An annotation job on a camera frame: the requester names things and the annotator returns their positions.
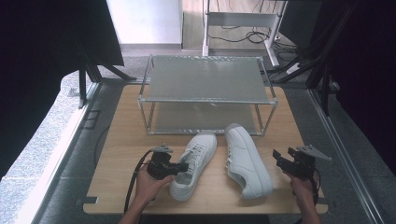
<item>white sneaker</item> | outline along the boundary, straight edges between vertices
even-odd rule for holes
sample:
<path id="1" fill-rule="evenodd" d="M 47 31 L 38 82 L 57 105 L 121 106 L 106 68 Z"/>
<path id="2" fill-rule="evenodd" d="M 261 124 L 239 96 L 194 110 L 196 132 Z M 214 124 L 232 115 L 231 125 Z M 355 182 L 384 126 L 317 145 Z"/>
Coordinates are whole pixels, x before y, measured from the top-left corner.
<path id="1" fill-rule="evenodd" d="M 198 178 L 212 160 L 217 148 L 216 136 L 212 131 L 201 131 L 187 144 L 178 162 L 189 164 L 187 172 L 178 173 L 170 184 L 170 193 L 178 201 L 187 201 L 194 193 Z"/>
<path id="2" fill-rule="evenodd" d="M 224 134 L 228 143 L 228 176 L 241 186 L 241 197 L 255 199 L 272 193 L 271 177 L 248 132 L 234 123 Z"/>

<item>wooden table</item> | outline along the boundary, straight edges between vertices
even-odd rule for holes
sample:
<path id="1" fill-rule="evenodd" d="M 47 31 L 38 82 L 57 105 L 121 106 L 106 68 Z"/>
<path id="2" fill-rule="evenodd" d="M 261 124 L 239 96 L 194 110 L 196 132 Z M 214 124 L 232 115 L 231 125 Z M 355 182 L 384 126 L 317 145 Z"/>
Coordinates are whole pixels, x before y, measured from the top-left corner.
<path id="1" fill-rule="evenodd" d="M 109 129 L 87 197 L 97 197 L 96 203 L 85 203 L 88 214 L 121 214 L 132 173 L 143 154 L 161 144 L 174 150 L 171 162 L 176 162 L 193 135 L 146 133 L 137 104 L 140 86 L 126 86 Z M 169 194 L 169 186 L 159 192 L 145 209 L 146 214 L 287 214 L 300 213 L 290 187 L 290 179 L 276 166 L 273 149 L 292 160 L 289 147 L 303 146 L 303 140 L 290 111 L 285 93 L 274 88 L 279 101 L 265 136 L 253 136 L 265 167 L 273 180 L 271 195 L 255 200 L 243 200 L 241 188 L 227 176 L 227 142 L 217 135 L 218 148 L 212 161 L 202 172 L 197 188 L 186 202 L 178 202 Z M 327 204 L 317 204 L 319 213 Z"/>

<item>floor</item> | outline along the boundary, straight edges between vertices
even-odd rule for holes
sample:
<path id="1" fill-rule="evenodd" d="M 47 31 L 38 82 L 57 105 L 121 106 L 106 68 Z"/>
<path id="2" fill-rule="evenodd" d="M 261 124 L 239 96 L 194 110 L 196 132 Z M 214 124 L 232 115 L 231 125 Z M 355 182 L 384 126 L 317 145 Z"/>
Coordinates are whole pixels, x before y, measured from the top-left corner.
<path id="1" fill-rule="evenodd" d="M 267 69 L 272 70 L 265 50 L 260 48 L 213 50 L 211 55 L 262 56 Z M 201 51 L 166 46 L 122 46 L 122 53 L 125 67 L 120 70 L 142 77 L 150 54 L 200 55 Z M 282 56 L 281 65 L 293 58 L 292 54 Z M 100 71 L 104 77 L 102 83 L 87 82 L 92 95 L 89 106 L 83 111 L 77 110 L 78 74 L 64 79 L 60 95 L 35 137 L 0 182 L 0 223 L 116 223 L 120 219 L 120 215 L 85 214 L 82 204 L 122 87 L 138 84 L 139 79 L 127 82 L 103 67 Z M 288 97 L 304 143 L 333 158 L 333 162 L 318 161 L 322 190 L 329 204 L 328 213 L 321 215 L 323 223 L 396 223 L 393 212 L 396 210 L 395 176 L 338 104 L 335 94 L 329 99 L 330 116 L 323 115 L 315 101 L 319 91 L 304 87 L 308 75 L 277 86 L 282 87 Z M 271 78 L 283 76 L 285 72 L 273 73 Z M 158 220 L 165 223 L 294 223 L 298 218 L 290 214 L 144 216 L 142 223 L 157 223 Z"/>

